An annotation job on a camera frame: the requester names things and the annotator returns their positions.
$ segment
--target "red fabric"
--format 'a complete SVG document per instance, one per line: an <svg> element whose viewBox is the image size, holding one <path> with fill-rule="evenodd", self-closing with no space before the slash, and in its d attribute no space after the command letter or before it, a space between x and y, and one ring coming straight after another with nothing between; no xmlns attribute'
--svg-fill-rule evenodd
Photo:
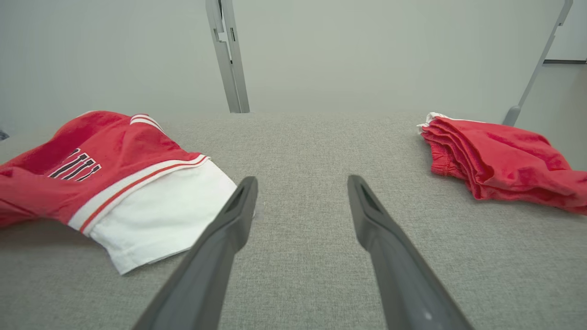
<svg viewBox="0 0 587 330"><path fill-rule="evenodd" d="M82 154L85 158L65 169ZM199 155L184 151L150 124L131 124L129 116L87 113L66 123L47 143L0 166L0 227L39 217L67 224L85 202L120 179L162 161ZM50 177L59 169L64 170Z"/></svg>
<svg viewBox="0 0 587 330"><path fill-rule="evenodd" d="M436 117L422 127L433 173L465 180L478 200L523 200L587 215L587 172L539 134Z"/></svg>

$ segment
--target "clothing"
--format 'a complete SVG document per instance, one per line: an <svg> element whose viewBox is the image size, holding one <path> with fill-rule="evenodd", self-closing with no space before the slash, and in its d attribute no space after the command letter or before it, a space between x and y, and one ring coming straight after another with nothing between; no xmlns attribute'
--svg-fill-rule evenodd
<svg viewBox="0 0 587 330"><path fill-rule="evenodd" d="M587 214L587 172L539 134L430 113L418 125L433 173L465 180L478 200L524 200Z"/></svg>
<svg viewBox="0 0 587 330"><path fill-rule="evenodd" d="M235 188L148 115L89 112L0 166L0 227L57 219L104 246L124 274L190 248Z"/></svg>

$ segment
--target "gray textile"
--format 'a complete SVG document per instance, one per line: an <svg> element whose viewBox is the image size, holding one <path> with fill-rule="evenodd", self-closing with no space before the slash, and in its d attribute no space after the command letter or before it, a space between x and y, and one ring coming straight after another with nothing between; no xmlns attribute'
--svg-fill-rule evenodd
<svg viewBox="0 0 587 330"><path fill-rule="evenodd" d="M368 253L346 195L363 176L477 329L585 329L587 220L528 203L475 201L430 173L425 114L157 118L264 207L237 255L221 329L383 329ZM44 139L52 132L40 133ZM2 161L39 144L14 136ZM54 222L0 231L0 328L128 329L181 257L119 276L105 251Z"/></svg>

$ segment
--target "folded red clothing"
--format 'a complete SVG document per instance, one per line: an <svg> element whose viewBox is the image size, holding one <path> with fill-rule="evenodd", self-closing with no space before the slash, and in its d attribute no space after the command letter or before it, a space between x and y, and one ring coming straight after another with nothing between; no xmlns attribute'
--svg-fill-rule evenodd
<svg viewBox="0 0 587 330"><path fill-rule="evenodd" d="M430 113L419 125L435 174L465 180L478 200L523 200L587 215L587 172L539 134Z"/></svg>

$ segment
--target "red stripe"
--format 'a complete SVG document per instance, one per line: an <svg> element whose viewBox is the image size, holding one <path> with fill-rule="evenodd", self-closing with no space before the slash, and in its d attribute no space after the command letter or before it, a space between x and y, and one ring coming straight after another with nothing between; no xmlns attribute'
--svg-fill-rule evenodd
<svg viewBox="0 0 587 330"><path fill-rule="evenodd" d="M131 189L132 187L136 186L137 184L147 180L150 177L153 177L154 175L156 175L157 173L161 173L163 171L166 171L168 169L173 169L174 167L178 167L178 166L193 166L193 165L197 165L200 164L202 161L206 160L208 157L204 157L203 159L201 159L199 162L195 163L195 164L175 164L175 165L171 165L171 166L167 166L164 167L162 169L159 169L151 174L149 174L148 176L142 177L140 179L138 179L137 181L129 184L128 186L126 186L124 189L120 190L118 193L116 193L114 196L108 198L108 200L106 200L104 202L104 204L100 205L100 207L98 209L96 209L96 211L94 211L94 213L92 213L92 215L90 215L90 217L83 223L82 227L79 228L79 231L83 233L83 231L86 229L86 227L92 222L92 220L94 220L94 218L100 213L102 212L102 210L104 210L106 208L106 206L108 206L108 204L112 203L113 200L117 199L118 197L120 197L120 195L124 194L125 191L127 191L128 189Z"/></svg>
<svg viewBox="0 0 587 330"><path fill-rule="evenodd" d="M144 119L144 120L148 120L148 121L152 122L152 123L153 123L155 126L159 127L159 129L160 129L160 130L163 130L163 129L161 128L161 126L159 126L159 124L157 124L157 123L156 123L156 122L155 122L155 121L154 121L154 120L153 120L151 117L149 117L149 118L145 118L145 117L135 117L133 120L136 120L136 119Z"/></svg>

